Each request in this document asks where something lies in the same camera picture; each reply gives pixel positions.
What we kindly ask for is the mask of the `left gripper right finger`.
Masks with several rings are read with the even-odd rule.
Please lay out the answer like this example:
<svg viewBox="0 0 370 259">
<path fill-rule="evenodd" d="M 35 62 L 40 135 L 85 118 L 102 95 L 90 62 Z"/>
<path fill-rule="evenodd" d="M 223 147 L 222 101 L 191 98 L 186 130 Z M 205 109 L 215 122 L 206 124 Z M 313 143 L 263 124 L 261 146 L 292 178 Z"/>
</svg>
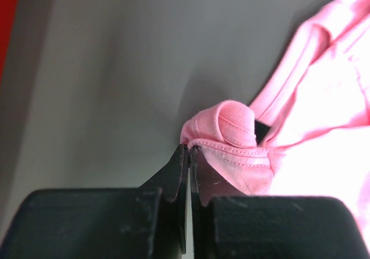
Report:
<svg viewBox="0 0 370 259">
<path fill-rule="evenodd" d="M 190 151 L 195 258 L 368 258 L 338 199 L 244 195 Z"/>
</svg>

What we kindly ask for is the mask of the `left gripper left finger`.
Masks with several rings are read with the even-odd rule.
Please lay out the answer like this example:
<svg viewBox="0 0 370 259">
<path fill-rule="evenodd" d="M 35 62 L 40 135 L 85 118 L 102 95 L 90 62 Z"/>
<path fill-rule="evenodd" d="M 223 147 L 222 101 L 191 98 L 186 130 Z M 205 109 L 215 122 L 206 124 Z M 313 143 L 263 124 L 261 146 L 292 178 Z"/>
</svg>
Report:
<svg viewBox="0 0 370 259">
<path fill-rule="evenodd" d="M 186 252 L 188 150 L 136 188 L 30 193 L 1 244 L 2 258 L 180 258 Z"/>
</svg>

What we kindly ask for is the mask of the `pink t shirt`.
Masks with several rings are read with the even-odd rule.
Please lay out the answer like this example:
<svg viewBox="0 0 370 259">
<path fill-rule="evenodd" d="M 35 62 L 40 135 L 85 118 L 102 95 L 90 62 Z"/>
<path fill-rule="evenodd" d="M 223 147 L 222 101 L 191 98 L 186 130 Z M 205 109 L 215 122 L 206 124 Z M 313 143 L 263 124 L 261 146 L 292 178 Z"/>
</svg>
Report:
<svg viewBox="0 0 370 259">
<path fill-rule="evenodd" d="M 322 7 L 251 105 L 200 111 L 180 143 L 245 194 L 340 199 L 368 243 L 369 0 Z"/>
</svg>

